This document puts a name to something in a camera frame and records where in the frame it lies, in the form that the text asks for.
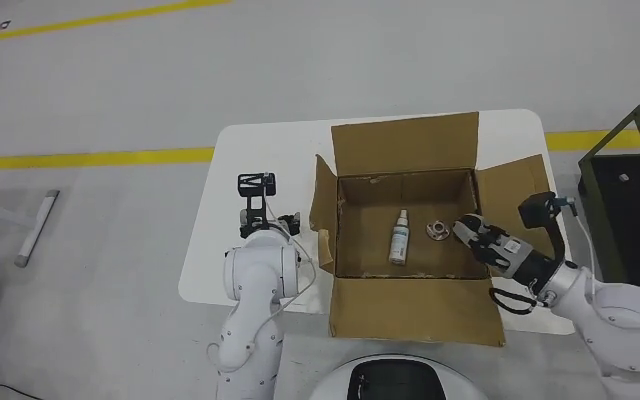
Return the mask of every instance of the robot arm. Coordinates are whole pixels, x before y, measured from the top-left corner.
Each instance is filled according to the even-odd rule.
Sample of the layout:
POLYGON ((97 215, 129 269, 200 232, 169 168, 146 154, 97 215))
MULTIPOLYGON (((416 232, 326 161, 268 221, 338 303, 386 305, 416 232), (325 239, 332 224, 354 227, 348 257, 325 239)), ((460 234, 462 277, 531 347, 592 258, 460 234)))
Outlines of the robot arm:
POLYGON ((244 246, 229 251, 224 263, 227 296, 238 301, 225 321, 218 343, 218 400, 271 400, 280 366, 284 332, 280 299, 298 294, 300 256, 291 235, 299 232, 299 215, 269 221, 264 196, 275 194, 273 174, 238 177, 247 197, 240 214, 244 246), (262 208, 251 198, 262 198, 262 208))
MULTIPOLYGON (((600 369, 603 385, 612 399, 640 399, 640 288, 595 280, 587 268, 564 260, 564 242, 555 217, 572 199, 557 199, 555 193, 533 195, 520 207, 527 228, 544 227, 554 247, 554 258, 536 251, 529 243, 488 225, 484 218, 467 214, 453 231, 474 257, 505 278, 529 288, 532 307, 549 307, 551 312, 571 320, 600 369)), ((498 294, 522 300, 504 291, 498 294)), ((495 297, 496 303, 517 314, 495 297)))

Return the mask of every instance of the yellow stripe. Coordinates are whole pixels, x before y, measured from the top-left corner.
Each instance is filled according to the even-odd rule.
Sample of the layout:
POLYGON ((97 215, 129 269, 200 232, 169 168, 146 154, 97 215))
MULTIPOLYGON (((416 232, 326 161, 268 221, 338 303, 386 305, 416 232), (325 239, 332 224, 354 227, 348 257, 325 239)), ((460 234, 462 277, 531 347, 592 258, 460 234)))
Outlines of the yellow stripe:
POLYGON ((147 151, 117 151, 93 154, 51 154, 0 157, 0 169, 80 168, 148 164, 208 163, 213 147, 147 151))
MULTIPOLYGON (((554 132, 547 133, 547 147, 550 151, 591 150, 609 131, 554 132)), ((625 129, 618 134, 605 149, 640 148, 640 134, 635 129, 625 129)))
MULTIPOLYGON (((607 131, 554 132, 547 133, 545 137, 550 151, 586 151, 595 146, 607 133, 607 131)), ((607 148, 640 148, 640 134, 631 129, 622 131, 607 148)), ((0 169, 208 163, 213 158, 213 151, 213 147, 195 147, 87 154, 8 156, 0 157, 0 169)))
POLYGON ((231 0, 187 0, 180 3, 165 4, 156 7, 143 8, 140 10, 124 11, 114 14, 98 15, 96 17, 88 17, 76 19, 73 21, 59 22, 56 24, 34 26, 30 28, 22 28, 0 32, 0 40, 11 39, 19 36, 37 35, 40 33, 63 31, 67 29, 75 29, 83 26, 103 24, 107 22, 122 21, 125 19, 148 17, 150 15, 166 14, 176 11, 188 10, 191 8, 209 7, 218 4, 227 4, 231 0))

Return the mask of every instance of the spray bottle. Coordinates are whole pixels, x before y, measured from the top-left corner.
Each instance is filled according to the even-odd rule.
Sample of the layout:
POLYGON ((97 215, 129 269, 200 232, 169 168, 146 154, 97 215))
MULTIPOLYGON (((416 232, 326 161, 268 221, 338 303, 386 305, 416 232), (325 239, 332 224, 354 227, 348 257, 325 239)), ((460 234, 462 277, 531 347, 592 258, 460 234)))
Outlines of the spray bottle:
POLYGON ((393 264, 404 265, 407 259, 407 246, 409 245, 409 219, 407 210, 400 211, 400 217, 393 227, 391 236, 391 250, 389 261, 393 264))

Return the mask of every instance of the metal frame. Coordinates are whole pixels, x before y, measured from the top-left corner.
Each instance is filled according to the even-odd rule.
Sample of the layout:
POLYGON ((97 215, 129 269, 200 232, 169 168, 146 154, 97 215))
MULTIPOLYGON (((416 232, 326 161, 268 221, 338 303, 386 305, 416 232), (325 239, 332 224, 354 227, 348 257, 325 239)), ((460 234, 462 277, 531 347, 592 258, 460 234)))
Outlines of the metal frame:
POLYGON ((604 280, 607 282, 628 282, 628 276, 617 250, 611 223, 605 212, 602 192, 598 186, 592 161, 600 150, 632 122, 635 122, 636 129, 640 130, 640 105, 620 121, 611 132, 578 161, 578 166, 582 172, 579 190, 589 222, 591 236, 593 237, 593 243, 598 253, 598 259, 601 264, 606 264, 606 268, 602 268, 603 265, 601 265, 600 270, 602 271, 604 280))

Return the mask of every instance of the gray floor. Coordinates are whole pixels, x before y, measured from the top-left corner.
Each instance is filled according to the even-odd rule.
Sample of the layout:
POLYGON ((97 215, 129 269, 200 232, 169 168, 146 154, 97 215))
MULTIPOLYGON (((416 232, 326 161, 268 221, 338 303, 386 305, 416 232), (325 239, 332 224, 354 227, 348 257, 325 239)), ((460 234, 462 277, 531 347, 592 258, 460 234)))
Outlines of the gray floor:
MULTIPOLYGON (((91 14, 89 1, 41 3, 0 0, 0 20, 91 14)), ((230 124, 518 107, 547 131, 605 129, 637 104, 639 4, 236 0, 7 40, 0 154, 211 146, 230 124)), ((575 195, 579 156, 552 155, 561 194, 575 195)), ((0 171, 6 207, 35 212, 62 190, 27 269, 11 265, 24 232, 0 226, 0 382, 47 400, 213 398, 205 346, 228 309, 177 290, 207 170, 0 171)), ((490 349, 333 340, 326 316, 285 322, 278 400, 305 400, 339 362, 384 350, 449 363, 494 399, 603 398, 573 336, 509 332, 490 349)))
MULTIPOLYGON (((575 192, 577 156, 552 154, 562 194, 575 192)), ((33 212, 47 189, 62 191, 27 269, 11 265, 24 233, 0 227, 0 381, 47 400, 213 398, 205 347, 228 309, 186 303, 177 290, 207 169, 0 171, 7 207, 33 212)), ((575 259, 586 263, 571 222, 575 259)), ((493 399, 604 396, 574 336, 508 332, 508 345, 493 349, 330 339, 326 316, 285 323, 279 400, 304 400, 346 358, 381 351, 446 362, 493 399)))

